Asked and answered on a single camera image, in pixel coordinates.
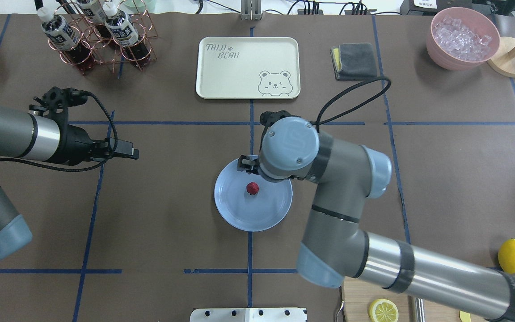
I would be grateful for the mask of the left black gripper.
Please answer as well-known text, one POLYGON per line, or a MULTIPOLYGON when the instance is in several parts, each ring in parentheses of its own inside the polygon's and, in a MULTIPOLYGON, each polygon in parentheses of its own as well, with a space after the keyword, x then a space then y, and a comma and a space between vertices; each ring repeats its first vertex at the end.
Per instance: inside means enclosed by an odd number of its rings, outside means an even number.
POLYGON ((92 140, 83 128, 69 124, 60 127, 57 164, 79 165, 82 162, 102 162, 110 158, 138 160, 139 149, 133 147, 132 142, 117 140, 116 137, 92 140))

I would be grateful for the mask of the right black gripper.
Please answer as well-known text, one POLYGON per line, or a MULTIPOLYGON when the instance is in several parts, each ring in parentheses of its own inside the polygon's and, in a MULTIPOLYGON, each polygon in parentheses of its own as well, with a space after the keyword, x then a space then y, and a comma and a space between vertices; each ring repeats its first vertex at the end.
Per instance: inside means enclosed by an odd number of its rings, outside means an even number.
POLYGON ((241 155, 237 159, 237 171, 261 175, 260 160, 258 155, 241 155))

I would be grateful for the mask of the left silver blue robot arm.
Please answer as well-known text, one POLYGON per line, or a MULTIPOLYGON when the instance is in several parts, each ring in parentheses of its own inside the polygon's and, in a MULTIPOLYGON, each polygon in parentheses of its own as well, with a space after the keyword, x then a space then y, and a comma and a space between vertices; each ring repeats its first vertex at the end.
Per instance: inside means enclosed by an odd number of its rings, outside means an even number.
POLYGON ((106 254, 99 250, 97 220, 106 206, 129 200, 129 193, 107 183, 115 177, 129 183, 122 172, 134 172, 139 161, 115 159, 104 169, 82 173, 51 171, 15 162, 0 162, 0 185, 25 218, 33 240, 0 260, 0 273, 93 273, 115 274, 120 264, 100 264, 106 254))

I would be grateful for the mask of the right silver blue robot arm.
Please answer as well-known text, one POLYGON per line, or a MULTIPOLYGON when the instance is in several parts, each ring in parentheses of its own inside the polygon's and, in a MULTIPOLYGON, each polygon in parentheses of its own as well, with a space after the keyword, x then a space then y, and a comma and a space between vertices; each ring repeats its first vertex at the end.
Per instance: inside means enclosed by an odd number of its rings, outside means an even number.
POLYGON ((264 112, 260 152, 237 169, 270 182, 310 181, 317 189, 296 264, 307 281, 338 288, 345 277, 483 317, 515 321, 515 274, 488 269, 359 227, 366 199, 392 178, 387 155, 333 138, 320 122, 286 111, 264 112))

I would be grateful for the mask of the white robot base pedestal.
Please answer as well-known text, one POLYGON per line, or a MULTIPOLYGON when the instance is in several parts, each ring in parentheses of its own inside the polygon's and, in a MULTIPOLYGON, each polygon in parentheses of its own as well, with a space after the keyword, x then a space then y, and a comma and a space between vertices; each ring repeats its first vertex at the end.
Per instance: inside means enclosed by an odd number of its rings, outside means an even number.
POLYGON ((190 322, 307 322, 306 308, 200 308, 190 314, 190 322))

